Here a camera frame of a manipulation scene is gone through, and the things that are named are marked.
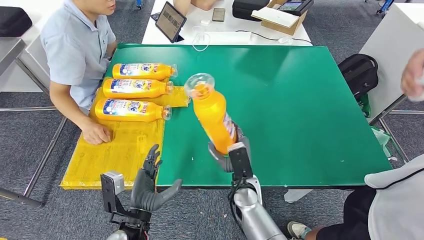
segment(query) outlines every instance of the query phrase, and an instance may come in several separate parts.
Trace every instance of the black pants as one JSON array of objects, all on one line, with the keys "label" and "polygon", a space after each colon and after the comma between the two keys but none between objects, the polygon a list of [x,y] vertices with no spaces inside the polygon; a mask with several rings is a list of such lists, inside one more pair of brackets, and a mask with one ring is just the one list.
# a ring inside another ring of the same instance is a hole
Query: black pants
[{"label": "black pants", "polygon": [[368,213],[375,196],[370,187],[352,192],[344,202],[343,223],[322,228],[316,240],[371,240]]}]

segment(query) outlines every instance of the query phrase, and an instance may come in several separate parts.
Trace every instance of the orange juice bottle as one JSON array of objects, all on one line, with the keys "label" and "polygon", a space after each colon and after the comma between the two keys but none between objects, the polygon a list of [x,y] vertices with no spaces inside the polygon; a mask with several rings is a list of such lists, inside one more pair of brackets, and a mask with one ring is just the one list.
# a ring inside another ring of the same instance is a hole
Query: orange juice bottle
[{"label": "orange juice bottle", "polygon": [[216,150],[226,155],[236,142],[236,127],[226,112],[225,97],[214,87],[211,75],[198,73],[187,80],[184,90],[193,98],[194,113]]},{"label": "orange juice bottle", "polygon": [[171,119],[172,109],[148,101],[105,98],[95,105],[95,115],[110,121],[153,122],[156,119]]},{"label": "orange juice bottle", "polygon": [[163,63],[130,63],[115,64],[112,69],[115,79],[154,79],[164,80],[177,76],[177,65]]},{"label": "orange juice bottle", "polygon": [[105,78],[103,93],[106,98],[136,99],[156,98],[160,95],[170,94],[173,82],[160,82],[154,79],[115,79]]}]

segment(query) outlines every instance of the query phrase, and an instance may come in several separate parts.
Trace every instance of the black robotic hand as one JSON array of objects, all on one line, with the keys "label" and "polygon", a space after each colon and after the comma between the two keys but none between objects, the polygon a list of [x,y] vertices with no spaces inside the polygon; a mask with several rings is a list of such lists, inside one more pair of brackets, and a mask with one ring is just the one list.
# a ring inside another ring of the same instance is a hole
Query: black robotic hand
[{"label": "black robotic hand", "polygon": [[183,180],[177,179],[171,187],[157,193],[156,192],[156,176],[158,174],[160,160],[155,163],[160,151],[158,144],[155,144],[147,154],[143,167],[138,170],[135,177],[134,186],[132,188],[130,208],[153,212],[158,210],[166,201],[172,198],[180,190]]},{"label": "black robotic hand", "polygon": [[[238,143],[241,142],[246,146],[247,155],[248,155],[249,160],[250,160],[251,159],[251,148],[250,148],[249,139],[243,134],[242,129],[235,122],[233,122],[233,124],[235,125],[235,129],[236,129],[236,133],[237,133],[236,142],[238,142]],[[209,150],[209,153],[212,155],[212,157],[221,164],[221,166],[222,166],[222,168],[224,169],[225,172],[232,173],[234,171],[233,165],[231,164],[231,161],[230,161],[230,158],[228,156],[223,156],[220,152],[218,152],[217,149],[215,148],[214,144],[211,141],[207,145],[207,148]]]}]

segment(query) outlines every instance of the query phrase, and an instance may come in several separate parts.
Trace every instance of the green table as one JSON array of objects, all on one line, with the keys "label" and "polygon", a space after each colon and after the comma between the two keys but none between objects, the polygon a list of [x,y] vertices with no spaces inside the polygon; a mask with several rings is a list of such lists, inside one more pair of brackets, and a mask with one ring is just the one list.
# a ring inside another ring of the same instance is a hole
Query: green table
[{"label": "green table", "polygon": [[[391,169],[329,50],[322,46],[123,44],[117,63],[177,64],[177,86],[209,73],[227,112],[250,139],[251,164],[264,187],[364,185],[364,176]],[[111,68],[106,73],[111,76]],[[193,105],[166,122],[158,185],[227,187],[231,174],[208,153]]]}]

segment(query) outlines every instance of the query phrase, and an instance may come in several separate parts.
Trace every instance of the man's arm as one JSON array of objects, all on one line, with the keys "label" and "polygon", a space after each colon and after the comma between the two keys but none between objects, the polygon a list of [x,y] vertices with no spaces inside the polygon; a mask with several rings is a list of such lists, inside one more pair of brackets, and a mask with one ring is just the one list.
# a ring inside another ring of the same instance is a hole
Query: man's arm
[{"label": "man's arm", "polygon": [[212,9],[217,0],[191,0],[191,3],[205,11],[209,11]]},{"label": "man's arm", "polygon": [[111,56],[111,57],[112,57],[112,56],[114,55],[115,50],[117,49],[117,46],[118,46],[117,41],[114,41],[114,42],[112,42],[112,43],[108,44],[108,45],[107,45],[107,48],[106,48],[106,53],[107,53],[109,56]]},{"label": "man's arm", "polygon": [[182,14],[187,15],[190,9],[190,3],[194,6],[209,11],[217,0],[173,0],[173,6]]},{"label": "man's arm", "polygon": [[107,21],[107,48],[106,53],[109,56],[113,56],[115,50],[117,49],[118,43],[117,43],[117,37],[115,36],[114,31],[112,31],[111,25],[109,24],[109,21]]},{"label": "man's arm", "polygon": [[50,81],[50,99],[56,108],[81,130],[84,140],[97,145],[111,141],[107,127],[94,122],[85,115],[70,95],[71,86]]},{"label": "man's arm", "polygon": [[173,0],[173,6],[185,16],[190,9],[190,0]]},{"label": "man's arm", "polygon": [[86,71],[85,53],[67,35],[43,37],[47,64],[50,68],[50,99],[56,108],[81,130],[90,144],[110,142],[109,130],[85,115],[71,97],[71,86],[83,82]]}]

